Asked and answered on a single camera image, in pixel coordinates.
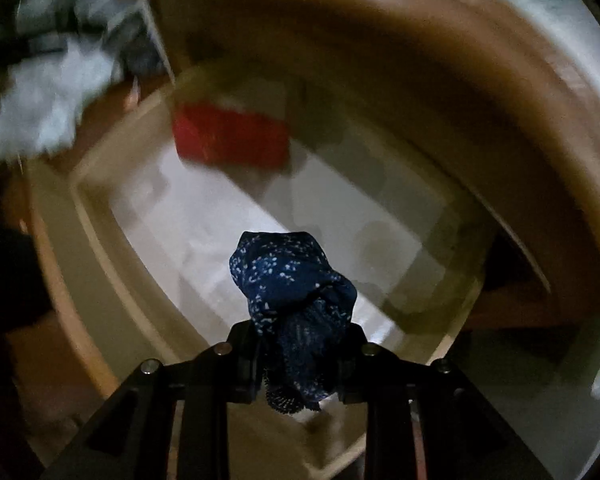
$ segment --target bolt head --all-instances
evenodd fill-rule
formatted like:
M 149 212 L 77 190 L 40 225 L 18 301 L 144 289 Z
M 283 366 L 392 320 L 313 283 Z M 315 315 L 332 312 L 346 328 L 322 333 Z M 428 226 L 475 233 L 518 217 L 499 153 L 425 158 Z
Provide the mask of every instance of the bolt head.
M 155 374 L 162 363 L 158 359 L 147 359 L 140 365 L 140 371 L 145 375 Z
M 376 343 L 364 343 L 360 347 L 362 355 L 365 355 L 367 357 L 373 357 L 375 355 L 378 355 L 381 349 L 382 347 L 380 345 L 377 345 Z
M 234 347 L 231 346 L 231 343 L 227 343 L 223 341 L 214 346 L 214 352 L 216 355 L 227 355 L 230 354 Z

